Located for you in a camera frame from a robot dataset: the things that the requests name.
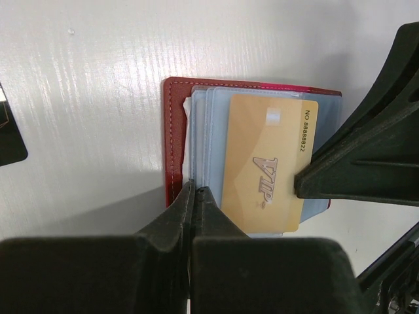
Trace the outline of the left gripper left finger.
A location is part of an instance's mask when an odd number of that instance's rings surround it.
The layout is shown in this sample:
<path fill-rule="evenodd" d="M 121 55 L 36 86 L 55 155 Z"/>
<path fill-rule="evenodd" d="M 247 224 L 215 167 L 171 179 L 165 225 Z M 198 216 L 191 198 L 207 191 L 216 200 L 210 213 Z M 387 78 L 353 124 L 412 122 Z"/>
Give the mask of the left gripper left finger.
<path fill-rule="evenodd" d="M 1 242 L 2 313 L 185 313 L 195 183 L 132 235 Z"/>

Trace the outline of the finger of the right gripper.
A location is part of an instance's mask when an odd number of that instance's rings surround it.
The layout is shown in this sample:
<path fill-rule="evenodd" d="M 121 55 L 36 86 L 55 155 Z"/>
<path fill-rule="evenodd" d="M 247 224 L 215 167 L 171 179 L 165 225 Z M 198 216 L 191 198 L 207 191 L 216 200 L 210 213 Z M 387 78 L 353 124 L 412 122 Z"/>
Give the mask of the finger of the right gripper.
<path fill-rule="evenodd" d="M 418 205 L 418 23 L 398 29 L 364 100 L 294 187 L 304 199 Z"/>

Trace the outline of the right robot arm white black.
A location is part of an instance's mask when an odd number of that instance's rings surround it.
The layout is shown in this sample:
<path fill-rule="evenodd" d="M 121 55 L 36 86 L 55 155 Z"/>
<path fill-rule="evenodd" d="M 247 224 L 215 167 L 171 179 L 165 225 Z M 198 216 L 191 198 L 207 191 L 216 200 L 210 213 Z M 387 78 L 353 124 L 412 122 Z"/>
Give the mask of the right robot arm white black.
<path fill-rule="evenodd" d="M 418 24 L 401 26 L 371 89 L 295 177 L 305 199 L 418 205 Z M 414 313 L 418 227 L 358 278 L 369 313 Z"/>

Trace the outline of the gold VIP card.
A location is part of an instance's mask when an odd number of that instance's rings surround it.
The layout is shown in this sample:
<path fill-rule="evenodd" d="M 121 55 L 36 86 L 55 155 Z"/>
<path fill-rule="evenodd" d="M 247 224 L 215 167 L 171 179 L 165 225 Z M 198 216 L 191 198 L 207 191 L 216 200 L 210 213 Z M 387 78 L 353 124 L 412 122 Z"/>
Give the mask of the gold VIP card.
<path fill-rule="evenodd" d="M 231 97 L 221 209 L 247 234 L 298 229 L 295 175 L 311 161 L 317 101 Z"/>

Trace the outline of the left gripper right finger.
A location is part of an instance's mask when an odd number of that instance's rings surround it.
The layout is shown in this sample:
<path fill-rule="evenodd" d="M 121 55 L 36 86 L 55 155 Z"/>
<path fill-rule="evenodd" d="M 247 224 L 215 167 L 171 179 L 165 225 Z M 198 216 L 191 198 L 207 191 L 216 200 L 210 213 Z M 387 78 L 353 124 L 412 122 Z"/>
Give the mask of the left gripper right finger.
<path fill-rule="evenodd" d="M 252 239 L 196 193 L 191 245 L 193 313 L 364 313 L 343 248 L 324 238 Z"/>

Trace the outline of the black VIP card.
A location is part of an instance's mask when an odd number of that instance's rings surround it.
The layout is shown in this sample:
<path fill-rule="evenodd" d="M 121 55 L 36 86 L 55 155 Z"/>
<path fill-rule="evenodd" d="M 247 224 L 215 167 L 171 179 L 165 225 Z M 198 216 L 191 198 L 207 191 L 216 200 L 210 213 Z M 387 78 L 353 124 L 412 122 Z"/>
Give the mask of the black VIP card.
<path fill-rule="evenodd" d="M 7 97 L 1 86 L 1 129 L 0 129 L 1 166 L 25 160 L 27 148 L 14 119 Z"/>

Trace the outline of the red leather card holder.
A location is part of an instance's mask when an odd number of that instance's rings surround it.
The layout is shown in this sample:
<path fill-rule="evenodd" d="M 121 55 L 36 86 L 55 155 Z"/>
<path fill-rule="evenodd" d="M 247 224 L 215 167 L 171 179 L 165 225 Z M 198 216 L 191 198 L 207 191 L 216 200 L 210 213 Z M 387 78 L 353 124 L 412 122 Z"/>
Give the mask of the red leather card holder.
<path fill-rule="evenodd" d="M 338 91 L 261 82 L 167 78 L 163 83 L 167 204 L 174 202 L 187 181 L 194 181 L 197 188 L 211 190 L 222 211 L 228 118 L 231 97 L 236 94 L 317 101 L 312 157 L 337 130 L 342 100 Z M 300 223 L 330 205 L 328 199 L 303 201 Z"/>

